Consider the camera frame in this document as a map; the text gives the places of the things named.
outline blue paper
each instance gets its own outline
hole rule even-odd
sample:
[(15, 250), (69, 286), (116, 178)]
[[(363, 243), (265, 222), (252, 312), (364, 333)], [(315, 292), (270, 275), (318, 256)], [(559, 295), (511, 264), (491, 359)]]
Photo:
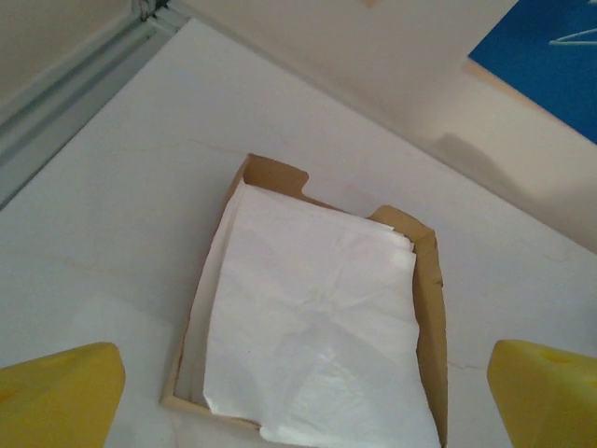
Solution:
[(597, 143), (597, 0), (519, 0), (470, 57)]

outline cardboard box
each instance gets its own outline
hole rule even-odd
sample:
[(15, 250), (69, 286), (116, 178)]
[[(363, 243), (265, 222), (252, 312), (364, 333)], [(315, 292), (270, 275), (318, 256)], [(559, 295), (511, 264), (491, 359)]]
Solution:
[[(335, 209), (302, 194), (309, 175), (304, 171), (284, 163), (249, 155), (234, 177), (224, 208), (236, 190), (241, 179), (248, 185), (269, 189), (293, 198)], [(439, 269), (437, 240), (433, 230), (406, 213), (382, 205), (368, 219), (394, 227), (395, 231), (405, 234), (414, 243), (417, 255), (413, 278), (414, 308), (420, 326), (417, 344), (417, 358), (421, 380), (429, 402), (431, 413), (437, 426), (437, 433), (442, 446), (445, 446), (448, 430), (448, 368), (446, 349), (446, 316), (442, 295), (442, 278)], [(206, 405), (193, 403), (175, 395), (176, 383), (182, 362), (185, 336), (174, 358), (170, 376), (164, 387), (161, 403), (165, 406), (195, 413), (210, 414)], [(226, 418), (257, 429), (258, 424), (242, 419)]]

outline white tissue paper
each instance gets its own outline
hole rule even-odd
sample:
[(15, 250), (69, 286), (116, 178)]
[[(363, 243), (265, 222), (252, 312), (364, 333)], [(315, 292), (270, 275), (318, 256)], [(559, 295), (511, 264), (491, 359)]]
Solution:
[(207, 340), (212, 412), (260, 423), (269, 441), (438, 447), (415, 353), (410, 240), (264, 189), (241, 192), (229, 203)]

